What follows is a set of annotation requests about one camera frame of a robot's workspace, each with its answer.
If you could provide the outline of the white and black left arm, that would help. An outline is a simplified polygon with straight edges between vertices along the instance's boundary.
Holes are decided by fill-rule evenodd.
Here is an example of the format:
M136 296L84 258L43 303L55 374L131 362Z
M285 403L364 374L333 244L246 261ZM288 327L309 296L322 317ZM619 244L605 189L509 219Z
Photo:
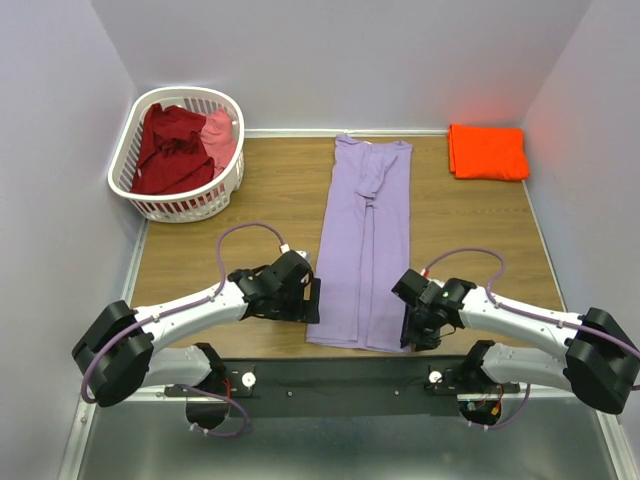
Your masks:
M192 354L188 373L169 368L161 375L153 363L180 339L249 317L316 324L320 289L306 256L289 250L270 265L234 270L214 286L170 302L137 309L123 300L112 302L72 350L83 375L81 397L110 407L143 386L171 383L212 394L222 372L201 349Z

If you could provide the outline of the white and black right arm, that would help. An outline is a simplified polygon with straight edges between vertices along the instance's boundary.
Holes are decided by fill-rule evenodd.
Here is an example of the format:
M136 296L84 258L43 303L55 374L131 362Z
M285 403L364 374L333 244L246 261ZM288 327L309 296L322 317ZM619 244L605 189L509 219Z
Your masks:
M621 413L639 374L639 352L616 320L545 310L495 296L473 282L445 282L407 270L392 289L405 305L401 343L417 350L440 328L473 329L520 341L513 347L476 342L452 379L467 392L525 383L574 394L587 406Z

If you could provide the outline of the lavender t shirt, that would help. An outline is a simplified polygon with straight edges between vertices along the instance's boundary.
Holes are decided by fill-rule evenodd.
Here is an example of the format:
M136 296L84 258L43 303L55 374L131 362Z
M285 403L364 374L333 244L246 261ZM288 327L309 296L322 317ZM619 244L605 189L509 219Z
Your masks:
M308 342L406 352L405 305L391 290L410 264L412 151L404 141L336 137L315 269L320 320L308 326Z

